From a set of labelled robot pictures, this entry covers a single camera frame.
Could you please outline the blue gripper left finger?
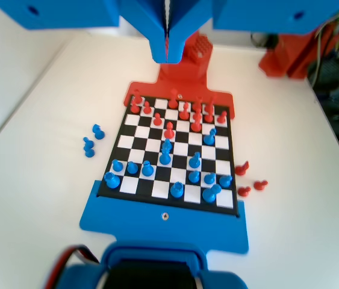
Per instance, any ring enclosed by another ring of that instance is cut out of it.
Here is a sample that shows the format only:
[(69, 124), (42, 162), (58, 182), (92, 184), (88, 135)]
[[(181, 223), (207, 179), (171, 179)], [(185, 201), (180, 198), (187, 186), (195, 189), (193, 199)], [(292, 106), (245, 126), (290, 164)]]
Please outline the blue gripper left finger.
[(159, 0), (119, 1), (120, 15), (149, 42), (156, 63), (167, 63), (166, 4)]

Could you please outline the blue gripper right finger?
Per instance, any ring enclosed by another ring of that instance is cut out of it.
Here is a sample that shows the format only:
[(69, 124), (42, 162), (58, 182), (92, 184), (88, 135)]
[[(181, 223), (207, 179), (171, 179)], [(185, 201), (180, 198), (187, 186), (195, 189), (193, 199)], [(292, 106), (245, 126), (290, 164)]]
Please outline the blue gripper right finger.
[(170, 1), (168, 63), (182, 60), (186, 40), (212, 18), (212, 1)]

